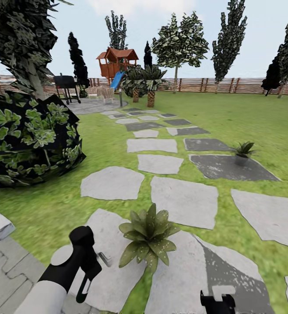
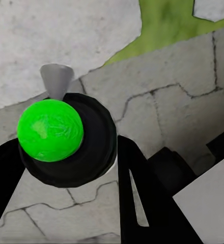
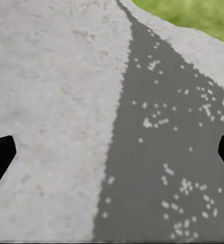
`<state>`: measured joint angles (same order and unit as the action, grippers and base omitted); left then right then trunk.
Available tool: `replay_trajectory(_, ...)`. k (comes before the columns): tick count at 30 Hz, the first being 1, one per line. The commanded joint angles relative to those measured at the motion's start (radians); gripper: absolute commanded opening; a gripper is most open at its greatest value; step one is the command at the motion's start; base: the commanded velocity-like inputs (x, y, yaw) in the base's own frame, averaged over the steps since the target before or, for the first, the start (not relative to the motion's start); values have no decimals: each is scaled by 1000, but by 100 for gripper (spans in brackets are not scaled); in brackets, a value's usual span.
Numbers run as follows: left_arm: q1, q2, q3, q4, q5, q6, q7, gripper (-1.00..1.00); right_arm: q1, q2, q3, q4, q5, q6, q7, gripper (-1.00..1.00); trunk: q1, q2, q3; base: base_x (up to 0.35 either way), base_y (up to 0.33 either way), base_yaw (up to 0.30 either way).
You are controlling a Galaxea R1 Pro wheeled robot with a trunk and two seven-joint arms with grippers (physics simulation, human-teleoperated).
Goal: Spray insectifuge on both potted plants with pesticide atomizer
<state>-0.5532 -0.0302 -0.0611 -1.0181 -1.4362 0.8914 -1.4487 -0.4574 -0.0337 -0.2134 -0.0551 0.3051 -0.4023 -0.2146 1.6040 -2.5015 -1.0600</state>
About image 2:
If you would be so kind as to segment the insectifuge atomizer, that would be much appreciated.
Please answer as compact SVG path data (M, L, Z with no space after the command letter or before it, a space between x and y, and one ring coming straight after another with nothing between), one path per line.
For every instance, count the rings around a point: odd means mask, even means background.
M110 112L96 98L66 93L74 71L40 67L48 99L29 106L18 121L18 147L29 173L47 185L77 188L111 170L118 135Z

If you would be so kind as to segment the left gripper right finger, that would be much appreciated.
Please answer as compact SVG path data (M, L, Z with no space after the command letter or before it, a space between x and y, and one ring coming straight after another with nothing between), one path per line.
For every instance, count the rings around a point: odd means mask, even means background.
M136 143L118 135L121 244L203 244ZM148 227L137 223L130 169Z

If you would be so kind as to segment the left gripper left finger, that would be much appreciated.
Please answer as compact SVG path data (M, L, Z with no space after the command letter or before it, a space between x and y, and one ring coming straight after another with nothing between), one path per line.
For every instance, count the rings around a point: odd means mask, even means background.
M26 169L18 142L16 138L0 145L0 218Z

